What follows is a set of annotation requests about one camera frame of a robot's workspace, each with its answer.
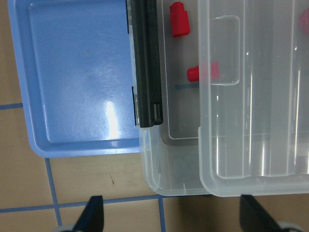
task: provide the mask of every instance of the blue tray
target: blue tray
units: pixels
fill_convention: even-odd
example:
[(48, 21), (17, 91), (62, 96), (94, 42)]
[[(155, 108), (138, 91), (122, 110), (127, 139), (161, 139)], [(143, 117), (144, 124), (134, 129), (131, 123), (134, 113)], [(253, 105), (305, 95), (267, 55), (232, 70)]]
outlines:
[(139, 152), (124, 0), (9, 0), (29, 142), (40, 156)]

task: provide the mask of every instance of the tiled floor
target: tiled floor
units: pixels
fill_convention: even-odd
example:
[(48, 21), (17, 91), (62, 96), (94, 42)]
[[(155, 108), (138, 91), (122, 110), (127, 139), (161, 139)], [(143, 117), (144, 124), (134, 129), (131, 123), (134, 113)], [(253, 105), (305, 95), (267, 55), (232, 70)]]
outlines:
[[(43, 159), (29, 145), (7, 13), (0, 0), (0, 231), (72, 224), (92, 195), (108, 232), (239, 232), (239, 198), (164, 198), (145, 184), (139, 154)], [(276, 220), (309, 231), (309, 195), (257, 198)]]

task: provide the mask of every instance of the container lid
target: container lid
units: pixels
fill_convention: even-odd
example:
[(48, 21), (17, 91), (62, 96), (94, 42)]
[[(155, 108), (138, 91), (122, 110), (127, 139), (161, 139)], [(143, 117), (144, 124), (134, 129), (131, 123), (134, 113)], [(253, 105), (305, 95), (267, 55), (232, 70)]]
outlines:
[(123, 0), (10, 0), (32, 149), (49, 158), (139, 152)]
[(199, 0), (199, 165), (210, 193), (309, 191), (308, 8)]

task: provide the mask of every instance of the tile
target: tile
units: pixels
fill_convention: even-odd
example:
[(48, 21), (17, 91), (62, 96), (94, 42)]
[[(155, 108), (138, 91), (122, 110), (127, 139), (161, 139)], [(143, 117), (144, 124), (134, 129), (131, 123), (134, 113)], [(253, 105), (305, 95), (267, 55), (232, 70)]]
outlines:
[(7, 0), (0, 0), (0, 105), (21, 102)]
[(289, 222), (309, 231), (309, 194), (256, 197), (276, 221)]
[(0, 214), (2, 232), (51, 232), (56, 228), (53, 209)]
[(59, 203), (155, 194), (142, 177), (140, 154), (50, 159)]
[[(74, 224), (84, 207), (61, 208), (62, 224)], [(158, 201), (110, 203), (104, 205), (104, 232), (160, 232)]]
[(240, 232), (239, 198), (165, 198), (167, 232)]
[(0, 110), (0, 208), (52, 204), (44, 159), (28, 144), (23, 109)]

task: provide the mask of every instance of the red object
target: red object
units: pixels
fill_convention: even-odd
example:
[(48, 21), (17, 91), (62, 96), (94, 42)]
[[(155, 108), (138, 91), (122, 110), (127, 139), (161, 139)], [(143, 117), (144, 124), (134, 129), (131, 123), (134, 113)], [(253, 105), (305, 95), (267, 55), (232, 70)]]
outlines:
[[(187, 76), (190, 82), (199, 81), (198, 66), (188, 69)], [(219, 63), (213, 62), (211, 63), (211, 80), (216, 80), (216, 79), (220, 79)]]
[(309, 35), (309, 8), (298, 19), (298, 25), (305, 34)]
[(184, 10), (182, 2), (174, 2), (170, 7), (170, 23), (173, 37), (180, 37), (190, 33), (188, 12)]

